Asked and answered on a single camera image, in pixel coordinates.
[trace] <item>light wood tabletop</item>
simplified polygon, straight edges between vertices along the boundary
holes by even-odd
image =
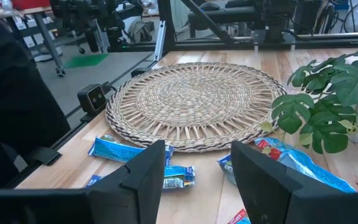
[[[289,93],[294,93],[296,90],[286,83],[291,73],[299,66],[306,65],[313,59],[322,61],[356,50],[358,49],[313,49],[295,50],[295,53],[289,50],[260,51],[258,56],[251,50],[170,52],[154,68],[186,62],[247,65],[267,72],[282,82]],[[59,150],[62,157],[54,165],[39,167],[17,188],[82,188],[93,174],[108,175],[122,164],[87,154],[95,137],[105,134],[114,136],[119,142],[130,144],[112,132],[105,121],[104,113],[101,113]],[[296,134],[287,135],[285,142],[296,145],[297,139]],[[300,150],[309,154],[316,164],[348,181],[358,190],[358,144],[349,142],[348,148],[337,154],[321,155],[312,149]],[[174,154],[173,165],[195,166],[196,185],[184,190],[163,192],[157,223],[228,223],[244,208],[236,186],[225,178],[216,162],[227,153],[229,150],[204,154]]]

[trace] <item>black clamp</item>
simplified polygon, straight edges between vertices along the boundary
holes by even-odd
[[[45,166],[51,166],[62,155],[58,151],[53,150],[51,148],[38,147],[36,150],[32,151],[29,156],[31,159],[35,159],[36,161],[41,162]]]

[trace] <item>green mat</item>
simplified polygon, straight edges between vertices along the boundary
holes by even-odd
[[[103,61],[107,56],[108,54],[97,54],[73,57],[65,64],[65,68],[95,66]]]

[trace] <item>person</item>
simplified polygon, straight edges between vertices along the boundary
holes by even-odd
[[[51,146],[69,130],[34,60],[0,21],[0,188],[18,174],[2,143],[26,158],[36,147]]]

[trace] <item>round wicker placemat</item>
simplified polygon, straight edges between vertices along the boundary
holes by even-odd
[[[264,136],[272,101],[285,94],[260,70],[226,63],[185,63],[139,75],[108,100],[106,119],[126,140],[147,147],[157,139],[180,152],[227,149]]]

